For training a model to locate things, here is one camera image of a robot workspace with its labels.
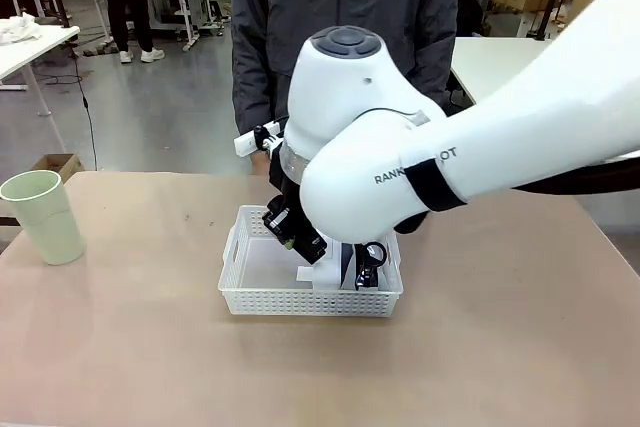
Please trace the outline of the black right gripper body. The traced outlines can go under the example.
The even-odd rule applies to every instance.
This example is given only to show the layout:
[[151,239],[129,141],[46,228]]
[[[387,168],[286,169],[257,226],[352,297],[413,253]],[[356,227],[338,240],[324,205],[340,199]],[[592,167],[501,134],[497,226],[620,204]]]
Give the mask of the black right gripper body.
[[286,209],[295,219],[304,219],[299,197],[299,182],[292,179],[294,172],[289,165],[289,160],[293,157],[291,149],[287,144],[280,144],[271,156],[269,168],[269,182],[278,191],[279,195],[274,197],[268,204],[267,209],[273,216],[277,216]]

